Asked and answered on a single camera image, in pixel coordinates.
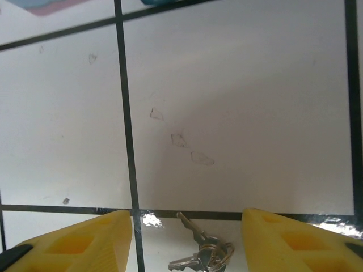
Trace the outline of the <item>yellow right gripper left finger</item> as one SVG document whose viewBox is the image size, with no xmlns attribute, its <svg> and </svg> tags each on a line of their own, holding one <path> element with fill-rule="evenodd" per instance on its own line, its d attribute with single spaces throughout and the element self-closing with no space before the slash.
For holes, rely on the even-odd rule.
<svg viewBox="0 0 363 272">
<path fill-rule="evenodd" d="M 125 271 L 132 240 L 117 210 L 19 243 L 1 253 L 1 271 Z"/>
</svg>

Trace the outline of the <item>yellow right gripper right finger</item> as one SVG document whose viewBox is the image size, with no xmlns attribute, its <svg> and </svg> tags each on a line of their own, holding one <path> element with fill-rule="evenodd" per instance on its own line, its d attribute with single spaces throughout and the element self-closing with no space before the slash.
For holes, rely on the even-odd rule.
<svg viewBox="0 0 363 272">
<path fill-rule="evenodd" d="M 249 271 L 362 271 L 362 241 L 261 209 L 242 212 Z"/>
</svg>

